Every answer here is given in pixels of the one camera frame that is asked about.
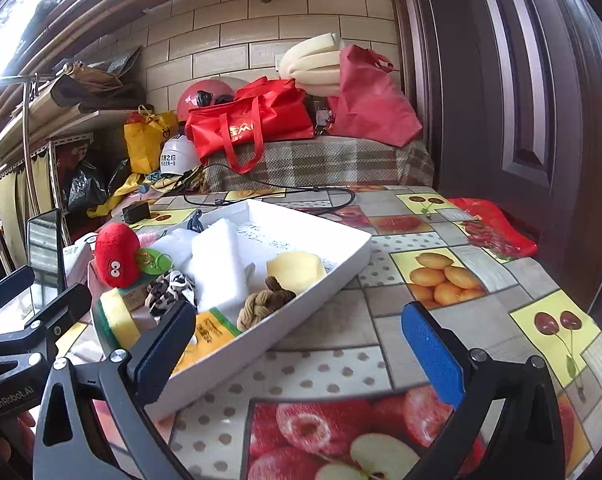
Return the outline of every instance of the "red plush toy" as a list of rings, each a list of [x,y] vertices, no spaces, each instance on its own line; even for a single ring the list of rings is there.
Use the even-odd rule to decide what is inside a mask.
[[[138,237],[125,224],[108,224],[98,232],[94,259],[101,282],[116,288],[136,282],[140,270],[134,256],[140,247]]]

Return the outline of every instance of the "plaid blanket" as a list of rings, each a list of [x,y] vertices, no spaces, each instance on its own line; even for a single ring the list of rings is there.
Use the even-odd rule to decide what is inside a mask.
[[[236,146],[236,155],[246,163],[254,155],[254,145]],[[208,162],[227,164],[225,153],[214,153]],[[319,136],[267,142],[249,177],[280,187],[431,186],[433,175],[434,164],[422,140],[394,148],[374,140]],[[255,189],[254,182],[221,166],[206,170],[205,192],[243,189]]]

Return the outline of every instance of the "brown knotted rope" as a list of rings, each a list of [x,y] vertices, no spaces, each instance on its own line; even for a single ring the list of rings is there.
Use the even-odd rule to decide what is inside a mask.
[[[281,288],[274,276],[268,276],[265,279],[265,285],[268,290],[251,294],[245,300],[245,306],[239,312],[236,320],[236,326],[241,332],[245,332],[259,321],[264,320],[296,297],[291,290]]]

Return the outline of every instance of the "styrofoam tray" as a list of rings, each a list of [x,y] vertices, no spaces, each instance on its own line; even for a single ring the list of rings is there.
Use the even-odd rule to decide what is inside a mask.
[[[153,420],[183,408],[248,365],[318,310],[370,260],[370,234],[278,205],[246,200],[205,213],[201,222],[209,226],[221,218],[238,227],[243,265],[255,264],[250,292],[263,289],[265,263],[286,251],[316,254],[327,275],[232,342],[173,375],[159,400],[145,407]]]

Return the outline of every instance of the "metal screw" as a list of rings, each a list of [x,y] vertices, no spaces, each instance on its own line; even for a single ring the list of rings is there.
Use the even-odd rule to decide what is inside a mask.
[[[52,366],[54,367],[54,370],[62,370],[63,368],[65,368],[66,365],[67,359],[65,357],[59,357],[59,359],[54,361],[54,364]]]
[[[41,359],[43,358],[43,355],[41,355],[38,352],[34,352],[29,358],[28,358],[28,363],[30,363],[30,366],[34,366],[34,365],[38,365],[41,362]]]
[[[486,359],[488,359],[488,354],[485,350],[480,348],[473,348],[470,350],[470,359],[477,363],[483,363]]]
[[[123,348],[119,348],[117,350],[114,350],[110,354],[110,361],[112,361],[113,363],[120,363],[121,361],[123,361],[123,359],[126,358],[126,356],[127,352]]]
[[[543,368],[544,366],[546,366],[546,362],[543,361],[543,357],[540,357],[538,355],[533,355],[530,358],[530,363],[535,367],[535,368]]]

